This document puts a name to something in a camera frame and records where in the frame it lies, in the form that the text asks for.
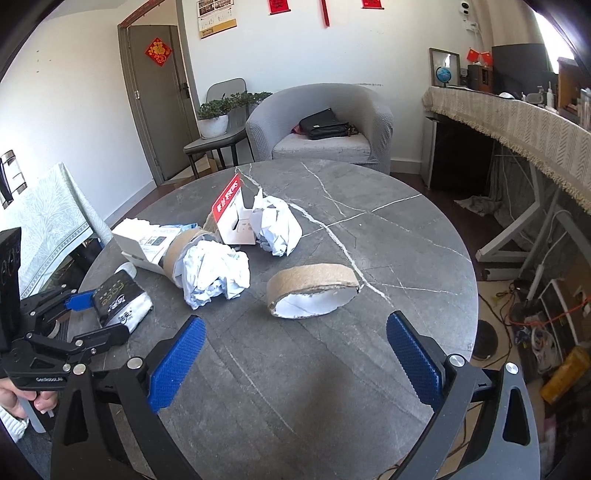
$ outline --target marble tabletop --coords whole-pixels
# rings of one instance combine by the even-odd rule
[[[287,201],[303,237],[289,257],[246,246],[251,286],[240,298],[197,310],[207,342],[171,407],[160,417],[204,480],[252,478],[370,480],[408,453],[432,415],[390,348],[388,315],[402,310],[446,353],[470,358],[478,319],[476,278],[452,224],[428,199],[382,173],[347,163],[269,161],[225,170],[166,195],[138,217],[161,225],[203,224],[235,171],[246,206],[260,187]],[[81,291],[125,261],[111,242]],[[323,317],[272,317],[267,281],[297,265],[340,263],[361,284],[349,304]],[[145,356],[192,313],[182,290],[138,269],[151,312],[125,346],[95,358],[118,368]],[[98,326],[73,313],[69,337]],[[113,412],[130,460],[149,470],[120,406]]]

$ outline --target window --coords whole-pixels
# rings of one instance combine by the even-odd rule
[[[558,73],[558,57],[574,60],[573,52],[550,22],[539,13],[536,13],[535,17],[540,26],[542,37],[544,37],[544,43],[546,44],[546,49],[552,62],[552,68],[555,73]]]

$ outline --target chair leg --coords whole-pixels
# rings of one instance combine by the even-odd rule
[[[191,164],[191,170],[193,170],[193,176],[195,179],[199,178],[199,173],[197,172],[197,166],[195,165],[195,161],[193,160],[193,156],[189,155],[189,163]]]
[[[248,148],[251,149],[252,161],[255,161],[255,154],[252,152],[251,139],[247,137],[246,141],[248,142]]]
[[[230,149],[232,150],[232,162],[234,163],[234,166],[237,167],[238,166],[238,153],[236,152],[236,144],[232,144],[230,145]]]
[[[218,148],[217,149],[217,156],[220,157],[220,162],[222,164],[222,168],[225,170],[226,169],[226,163],[223,160],[223,155],[222,155],[222,149]]]

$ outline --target white flower pot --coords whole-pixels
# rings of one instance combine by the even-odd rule
[[[228,130],[228,116],[222,115],[208,120],[197,120],[197,127],[202,138],[219,137]]]

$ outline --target dark floor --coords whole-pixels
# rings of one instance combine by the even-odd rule
[[[445,216],[447,216],[466,244],[466,248],[470,254],[470,258],[472,259],[472,264],[474,265],[477,280],[483,280],[483,271],[487,265],[479,264],[476,261],[476,252],[503,231],[503,227],[499,225],[495,217],[492,215],[481,217],[475,213],[470,212],[469,210],[460,207],[454,202],[454,200],[466,198],[465,194],[435,192],[426,188],[420,175],[409,173],[392,173],[391,176],[403,181],[407,185],[425,195],[425,197],[431,200],[445,214]],[[193,181],[193,177],[182,179],[177,183],[171,183],[157,187],[145,198],[140,200],[137,205],[135,205],[123,216],[123,218],[136,217],[149,205],[152,205],[160,198],[168,195],[170,192],[173,192],[190,181]],[[507,248],[510,250],[518,249],[517,245],[515,244],[508,245]]]

